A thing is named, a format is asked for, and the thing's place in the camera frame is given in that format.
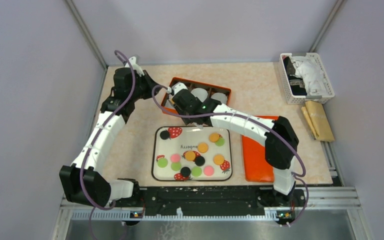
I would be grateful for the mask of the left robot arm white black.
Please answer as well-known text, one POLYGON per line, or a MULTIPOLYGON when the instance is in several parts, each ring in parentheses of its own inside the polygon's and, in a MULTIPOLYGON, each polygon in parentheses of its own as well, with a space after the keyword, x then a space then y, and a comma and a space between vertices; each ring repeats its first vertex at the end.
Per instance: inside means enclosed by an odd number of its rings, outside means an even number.
POLYGON ((113 87, 101 104, 92 133, 71 165, 64 165, 59 178, 65 197, 72 203, 111 209, 117 200, 134 207, 140 202, 135 182, 128 179, 107 181, 101 175, 110 150, 121 129, 128 122, 138 100, 157 94, 156 82, 132 56, 114 72, 113 87))

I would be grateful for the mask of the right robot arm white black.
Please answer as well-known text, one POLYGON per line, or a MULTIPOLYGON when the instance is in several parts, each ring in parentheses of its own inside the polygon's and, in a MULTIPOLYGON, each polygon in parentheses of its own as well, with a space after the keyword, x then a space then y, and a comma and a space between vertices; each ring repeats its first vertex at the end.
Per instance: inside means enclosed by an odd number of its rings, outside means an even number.
POLYGON ((294 198, 296 185, 292 166, 299 159, 299 140, 284 117, 276 120, 245 114, 218 100, 200 101, 189 90, 173 87, 167 90, 173 106, 182 119, 190 119, 198 125, 227 129, 252 139, 265 148, 264 159, 272 166, 273 200, 279 206, 287 206, 294 198))

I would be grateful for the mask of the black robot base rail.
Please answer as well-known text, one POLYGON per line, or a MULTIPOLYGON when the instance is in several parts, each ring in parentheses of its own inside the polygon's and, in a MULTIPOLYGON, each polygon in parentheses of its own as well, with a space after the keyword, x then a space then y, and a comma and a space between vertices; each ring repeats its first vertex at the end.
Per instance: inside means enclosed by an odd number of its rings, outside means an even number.
POLYGON ((262 216, 269 208, 297 209, 305 200, 302 189, 281 196, 271 187, 258 185, 162 186, 134 190, 132 197, 117 200, 115 206, 140 208, 149 217, 236 217, 262 216))

